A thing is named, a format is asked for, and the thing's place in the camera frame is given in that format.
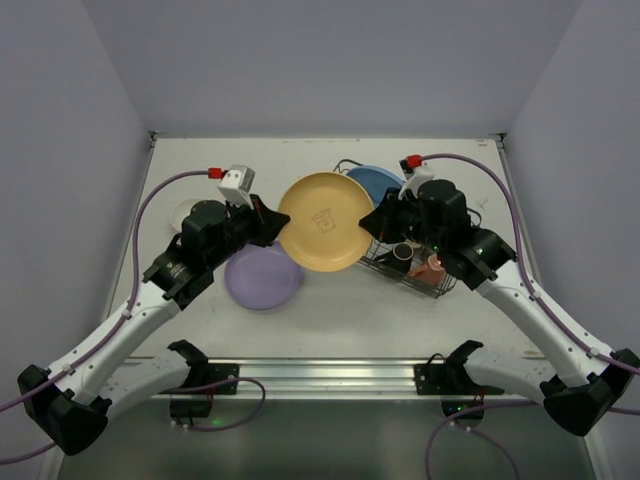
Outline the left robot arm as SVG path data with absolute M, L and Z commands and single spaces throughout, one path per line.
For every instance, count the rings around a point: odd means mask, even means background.
M 246 205 L 197 203 L 167 249 L 135 279 L 130 298 L 71 352 L 18 377 L 28 416 L 69 456 L 87 449 L 119 413 L 158 393 L 211 392 L 230 384 L 214 377 L 207 357 L 186 340 L 127 373 L 121 364 L 160 326 L 214 282 L 214 272 L 248 244 L 273 244 L 289 223 L 251 195 Z

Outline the yellow plate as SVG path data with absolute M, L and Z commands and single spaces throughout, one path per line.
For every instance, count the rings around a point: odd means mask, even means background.
M 355 180 L 335 172 L 299 178 L 284 193 L 278 211 L 290 217 L 278 239 L 301 267 L 321 273 L 351 267 L 372 242 L 359 221 L 374 205 Z

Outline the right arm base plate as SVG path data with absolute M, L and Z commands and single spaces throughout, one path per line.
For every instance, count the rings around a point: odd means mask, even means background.
M 503 389 L 474 383 L 463 363 L 440 353 L 413 366 L 413 380 L 418 395 L 484 396 L 503 395 Z

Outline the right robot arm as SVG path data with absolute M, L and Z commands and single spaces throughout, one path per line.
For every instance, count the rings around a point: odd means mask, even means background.
M 410 240 L 433 250 L 447 274 L 502 311 L 543 355 L 538 363 L 504 360 L 468 340 L 445 360 L 440 378 L 449 387 L 490 386 L 525 397 L 584 436 L 638 372 L 635 353 L 595 338 L 533 282 L 498 234 L 472 223 L 452 182 L 429 180 L 406 197 L 390 189 L 359 225 L 382 243 Z

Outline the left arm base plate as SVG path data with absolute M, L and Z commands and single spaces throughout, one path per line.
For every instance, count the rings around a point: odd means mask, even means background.
M 235 395 L 240 367 L 237 363 L 201 363 L 190 368 L 186 380 L 177 388 L 171 389 L 174 394 L 195 395 Z

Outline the purple plate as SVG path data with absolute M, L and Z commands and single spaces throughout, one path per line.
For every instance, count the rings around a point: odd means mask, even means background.
M 279 242 L 271 246 L 247 245 L 227 262 L 225 287 L 240 306 L 270 310 L 287 303 L 298 292 L 304 278 L 302 268 Z

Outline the orange bowl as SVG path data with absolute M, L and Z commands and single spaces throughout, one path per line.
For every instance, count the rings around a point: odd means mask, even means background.
M 183 220 L 191 214 L 192 208 L 201 202 L 199 198 L 190 198 L 176 204 L 170 214 L 170 225 L 175 232 L 180 232 Z

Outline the blue plate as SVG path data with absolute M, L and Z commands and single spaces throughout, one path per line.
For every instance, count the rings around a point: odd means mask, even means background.
M 404 184 L 404 181 L 391 171 L 373 165 L 356 166 L 346 175 L 365 189 L 375 207 L 384 200 L 389 188 L 400 189 Z

